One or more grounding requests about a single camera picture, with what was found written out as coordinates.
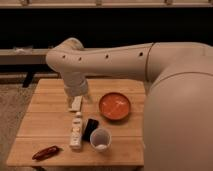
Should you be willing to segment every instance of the sausage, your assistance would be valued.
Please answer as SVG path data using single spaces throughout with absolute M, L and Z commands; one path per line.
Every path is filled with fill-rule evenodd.
M 58 154 L 62 149 L 59 148 L 58 146 L 54 145 L 48 148 L 45 148 L 43 150 L 40 150 L 36 154 L 33 155 L 32 159 L 33 160 L 44 160 L 49 157 L 52 157 L 56 154 Z

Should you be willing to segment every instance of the black object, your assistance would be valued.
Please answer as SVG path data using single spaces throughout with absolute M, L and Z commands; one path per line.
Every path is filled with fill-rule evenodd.
M 98 127 L 98 124 L 99 122 L 97 120 L 89 119 L 87 122 L 87 126 L 84 130 L 82 139 L 90 142 L 90 135 Z
M 28 87 L 30 85 L 30 83 L 32 82 L 34 75 L 35 75 L 34 71 L 29 71 L 23 82 L 22 87 L 24 87 L 24 88 Z

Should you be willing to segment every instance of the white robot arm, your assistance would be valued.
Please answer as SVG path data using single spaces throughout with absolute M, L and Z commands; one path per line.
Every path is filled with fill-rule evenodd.
M 154 82 L 144 108 L 145 171 L 213 170 L 213 48 L 148 43 L 84 50 L 74 38 L 51 49 L 68 97 L 88 91 L 84 73 Z

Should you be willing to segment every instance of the orange bowl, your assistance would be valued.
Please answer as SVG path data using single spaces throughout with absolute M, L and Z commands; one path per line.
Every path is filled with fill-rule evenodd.
M 130 113 L 130 101 L 121 93 L 105 94 L 99 101 L 101 114 L 110 120 L 121 120 Z

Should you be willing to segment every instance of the table leg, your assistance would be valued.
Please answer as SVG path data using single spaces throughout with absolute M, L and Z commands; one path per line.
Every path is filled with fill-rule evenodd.
M 137 166 L 133 171 L 143 171 L 143 166 Z
M 36 171 L 46 171 L 43 167 L 41 166 L 32 166 L 33 169 L 35 169 Z

